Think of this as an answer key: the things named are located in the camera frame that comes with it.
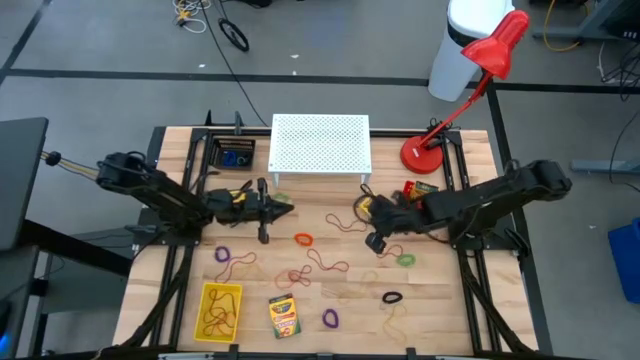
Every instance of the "gray floor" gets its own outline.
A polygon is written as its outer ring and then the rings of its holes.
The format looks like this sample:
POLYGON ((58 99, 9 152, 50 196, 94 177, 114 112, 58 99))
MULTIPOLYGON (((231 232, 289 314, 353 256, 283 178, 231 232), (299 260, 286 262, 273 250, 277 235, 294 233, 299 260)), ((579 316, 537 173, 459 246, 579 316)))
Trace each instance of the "gray floor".
MULTIPOLYGON (((529 9, 524 0, 514 2, 530 11, 533 24, 541 24, 543 10, 529 9)), ((0 0, 0 63, 39 4, 0 0)), ((226 40, 221 44, 239 74, 295 71, 427 78, 444 30, 446 4, 445 0, 279 0, 255 10, 228 3, 230 18, 249 37, 252 48, 245 54, 226 40)), ((13 68, 226 74, 209 36, 180 31, 171 25, 172 14, 170 1, 54 0, 13 68)), ((553 21, 575 24, 583 16, 581 10, 558 10, 553 21)), ((559 54, 525 36, 516 49, 508 82, 598 85, 600 45, 587 43, 559 54)), ((624 47, 607 44, 605 67, 617 61, 624 47)), ((248 83, 245 88, 267 121, 276 112, 356 113, 369 114, 375 127, 415 128, 424 127, 431 117, 448 115, 457 105, 411 86, 248 83)), ((607 159, 617 133, 640 108, 637 96, 621 103, 615 95, 498 95, 513 156, 524 163, 554 159, 567 173, 573 158, 607 159)), ((237 85, 228 82, 8 77, 0 86, 0 120, 49 118, 45 148, 84 163, 95 163, 113 151, 145 150, 154 126, 202 123, 208 109, 216 121, 230 121, 233 111, 239 110, 247 123, 258 124, 237 85)), ((488 130, 497 158, 486 100, 458 124, 488 130)), ((620 157, 633 155, 638 138, 640 125, 623 138, 620 157)), ((640 327, 640 308, 624 300, 607 231, 638 215, 638 194, 610 185, 599 175, 571 174, 571 178, 574 188, 566 199, 526 208, 554 350, 587 358, 634 358, 640 350, 634 336, 640 327)), ((42 166, 28 216, 76 234, 134 223, 139 209, 136 201, 42 166)), ((45 307, 57 311, 83 306, 81 312, 50 319, 45 347, 68 352, 108 345, 122 279, 76 264, 54 280, 53 294, 65 294, 68 284, 81 281, 86 291, 74 298, 95 294, 103 301, 83 300, 65 308, 57 296, 47 300, 45 307), (105 297, 107 293, 115 295, 105 297), (87 330, 67 331, 75 326, 87 330)))

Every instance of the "white perforated platform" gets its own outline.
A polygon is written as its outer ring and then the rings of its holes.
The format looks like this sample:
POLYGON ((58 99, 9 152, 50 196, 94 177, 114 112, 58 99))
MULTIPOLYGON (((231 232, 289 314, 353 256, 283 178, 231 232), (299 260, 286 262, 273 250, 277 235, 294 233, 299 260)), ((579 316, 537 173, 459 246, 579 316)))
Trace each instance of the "white perforated platform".
POLYGON ((269 173, 371 174, 367 115, 274 114, 269 173))

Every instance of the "yellow tray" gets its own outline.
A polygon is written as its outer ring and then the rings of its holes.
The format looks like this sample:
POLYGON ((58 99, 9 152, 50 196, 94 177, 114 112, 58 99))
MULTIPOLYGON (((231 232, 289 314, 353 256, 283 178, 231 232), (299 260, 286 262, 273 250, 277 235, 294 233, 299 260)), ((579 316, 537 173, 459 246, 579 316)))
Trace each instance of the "yellow tray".
POLYGON ((193 338, 231 343, 236 338, 242 285, 205 283, 193 338))

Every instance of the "blue bin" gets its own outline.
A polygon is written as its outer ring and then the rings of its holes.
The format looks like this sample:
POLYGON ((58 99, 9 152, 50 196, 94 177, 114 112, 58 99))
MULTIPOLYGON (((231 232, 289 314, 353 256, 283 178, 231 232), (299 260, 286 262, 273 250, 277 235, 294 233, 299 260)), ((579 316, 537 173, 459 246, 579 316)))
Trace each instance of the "blue bin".
POLYGON ((629 302, 640 304, 640 218, 609 231, 609 244, 624 296, 629 302))

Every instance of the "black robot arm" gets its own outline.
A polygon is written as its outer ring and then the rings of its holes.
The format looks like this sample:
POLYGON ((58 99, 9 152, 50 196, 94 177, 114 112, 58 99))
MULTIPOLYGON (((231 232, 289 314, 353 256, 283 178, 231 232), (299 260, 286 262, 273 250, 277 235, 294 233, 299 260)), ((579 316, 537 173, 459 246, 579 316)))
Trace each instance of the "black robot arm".
POLYGON ((423 234, 449 228, 450 244, 464 241, 466 234, 479 236, 490 231, 498 219, 533 200, 562 199, 571 189, 571 180, 553 161, 539 160, 521 168, 508 167, 503 176, 465 190, 439 191, 409 202, 400 192, 394 201, 372 196, 370 223, 375 232, 366 244, 377 254, 393 233, 423 234))
POLYGON ((154 210, 171 231, 200 237, 202 228, 215 218, 235 226, 260 222, 258 239, 269 242, 266 224, 293 210, 293 205, 271 199, 266 181, 258 179, 258 191, 248 181, 239 190, 216 189, 198 197, 171 180, 164 172, 148 166, 137 153, 114 153, 98 163, 96 182, 105 190, 130 195, 154 210))

